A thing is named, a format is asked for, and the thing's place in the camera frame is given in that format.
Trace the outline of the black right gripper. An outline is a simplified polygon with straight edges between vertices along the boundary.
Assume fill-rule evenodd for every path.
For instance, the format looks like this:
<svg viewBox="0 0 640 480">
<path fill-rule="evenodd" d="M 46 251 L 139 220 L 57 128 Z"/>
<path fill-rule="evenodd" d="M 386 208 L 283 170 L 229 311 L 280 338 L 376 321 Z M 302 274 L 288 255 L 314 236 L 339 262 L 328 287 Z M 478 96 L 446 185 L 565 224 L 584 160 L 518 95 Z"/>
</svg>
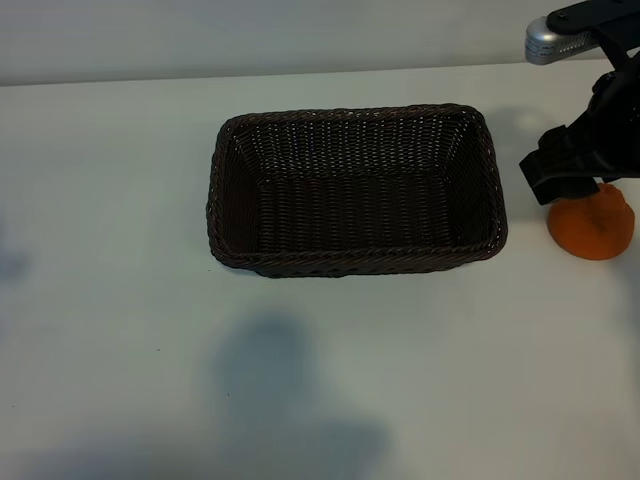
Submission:
<svg viewBox="0 0 640 480">
<path fill-rule="evenodd" d="M 571 130 L 582 144 L 576 173 L 569 172 L 574 151 L 564 125 L 546 131 L 519 164 L 539 204 L 594 195 L 597 177 L 639 177 L 638 55 L 596 81 L 587 110 Z"/>
</svg>

